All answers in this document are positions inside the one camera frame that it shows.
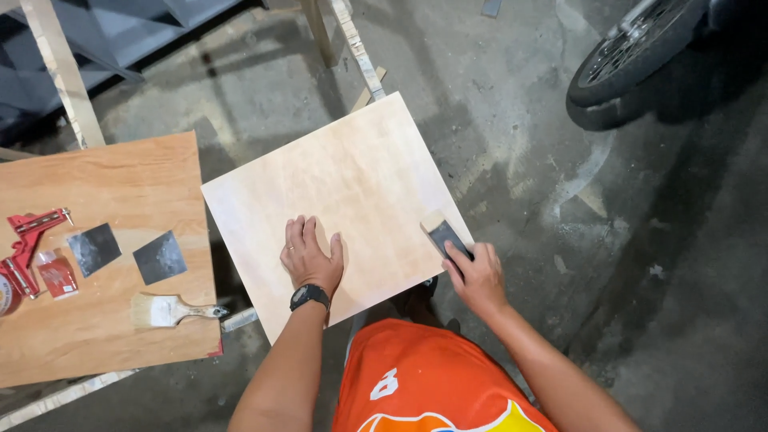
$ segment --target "left hand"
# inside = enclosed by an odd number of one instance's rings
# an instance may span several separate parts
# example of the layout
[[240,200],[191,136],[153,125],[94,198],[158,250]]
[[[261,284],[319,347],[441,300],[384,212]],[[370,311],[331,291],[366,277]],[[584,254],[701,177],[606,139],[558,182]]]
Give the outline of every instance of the left hand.
[[306,222],[304,216],[288,220],[286,245],[280,252],[280,262],[288,269],[293,289],[314,284],[332,298],[344,273],[341,234],[335,233],[331,237],[331,257],[328,258],[317,243],[316,224],[314,216]]

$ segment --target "concrete floor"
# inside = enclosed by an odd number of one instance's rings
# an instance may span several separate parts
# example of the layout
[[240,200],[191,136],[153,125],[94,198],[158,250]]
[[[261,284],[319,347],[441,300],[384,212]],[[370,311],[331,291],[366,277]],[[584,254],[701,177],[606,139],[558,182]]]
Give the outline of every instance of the concrete floor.
[[[475,240],[496,245],[509,299],[645,430],[765,429],[765,35],[682,53],[627,98],[636,121],[586,132],[566,88],[631,1],[507,0],[496,20],[481,3],[353,0],[384,89],[402,92]],[[344,116],[362,80],[341,56],[323,67],[299,13],[249,10],[94,108],[110,143],[194,128],[208,180]],[[212,228],[219,295],[245,307]],[[518,377],[445,279],[441,319]],[[348,332],[324,337],[316,430]],[[222,357],[149,368],[15,429],[225,430],[268,347],[254,323]]]

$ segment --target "tire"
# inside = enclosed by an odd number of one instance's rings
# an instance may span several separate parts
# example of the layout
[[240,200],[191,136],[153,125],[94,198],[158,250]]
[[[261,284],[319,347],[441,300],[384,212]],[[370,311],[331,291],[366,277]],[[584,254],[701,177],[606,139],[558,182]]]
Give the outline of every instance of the tire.
[[694,38],[699,21],[707,11],[708,0],[690,0],[682,5],[677,17],[647,42],[634,57],[599,82],[584,85],[582,75],[595,63],[606,39],[600,41],[576,71],[568,87],[568,98],[574,105],[587,108],[604,104],[622,96],[640,81],[670,61]]

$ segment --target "sanding block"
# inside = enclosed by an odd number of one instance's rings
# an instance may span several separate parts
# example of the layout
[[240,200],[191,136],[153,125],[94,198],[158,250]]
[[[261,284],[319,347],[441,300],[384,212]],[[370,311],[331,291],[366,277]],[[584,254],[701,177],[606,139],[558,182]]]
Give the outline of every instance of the sanding block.
[[461,251],[470,261],[475,260],[475,256],[470,252],[461,238],[458,238],[456,231],[445,219],[445,215],[440,210],[435,210],[430,214],[427,214],[421,221],[422,231],[427,234],[429,240],[435,245],[440,254],[444,258],[448,258],[453,262],[451,257],[445,253],[445,241],[450,240],[459,251]]

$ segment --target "orange shirt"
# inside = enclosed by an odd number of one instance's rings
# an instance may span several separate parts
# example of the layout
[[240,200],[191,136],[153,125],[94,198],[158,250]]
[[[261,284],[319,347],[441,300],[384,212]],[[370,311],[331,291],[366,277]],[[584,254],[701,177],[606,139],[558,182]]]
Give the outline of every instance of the orange shirt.
[[450,331],[386,319],[349,349],[333,432],[557,432],[483,350]]

